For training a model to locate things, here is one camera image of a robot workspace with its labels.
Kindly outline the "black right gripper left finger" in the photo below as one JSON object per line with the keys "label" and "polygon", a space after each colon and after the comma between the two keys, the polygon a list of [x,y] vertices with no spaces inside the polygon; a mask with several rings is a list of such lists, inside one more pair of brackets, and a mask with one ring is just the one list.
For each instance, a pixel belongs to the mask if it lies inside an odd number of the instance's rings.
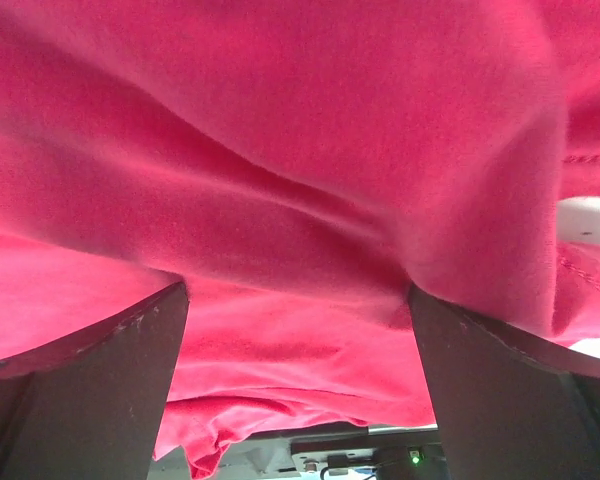
{"label": "black right gripper left finger", "polygon": [[0,479],[147,477],[186,324],[181,283],[0,360]]}

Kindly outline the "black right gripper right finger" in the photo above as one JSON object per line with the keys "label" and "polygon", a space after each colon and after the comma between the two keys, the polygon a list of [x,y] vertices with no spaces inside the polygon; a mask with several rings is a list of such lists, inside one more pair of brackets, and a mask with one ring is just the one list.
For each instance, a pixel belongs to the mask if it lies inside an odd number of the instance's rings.
{"label": "black right gripper right finger", "polygon": [[600,479],[600,359],[414,287],[409,310],[455,479]]}

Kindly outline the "crimson pink t shirt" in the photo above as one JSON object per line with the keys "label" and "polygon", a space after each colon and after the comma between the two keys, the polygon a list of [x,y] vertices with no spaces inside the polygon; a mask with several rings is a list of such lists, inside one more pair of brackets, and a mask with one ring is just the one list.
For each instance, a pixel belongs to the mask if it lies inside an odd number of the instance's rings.
{"label": "crimson pink t shirt", "polygon": [[600,1],[0,1],[0,360],[183,280],[154,450],[433,422],[405,296],[600,338]]}

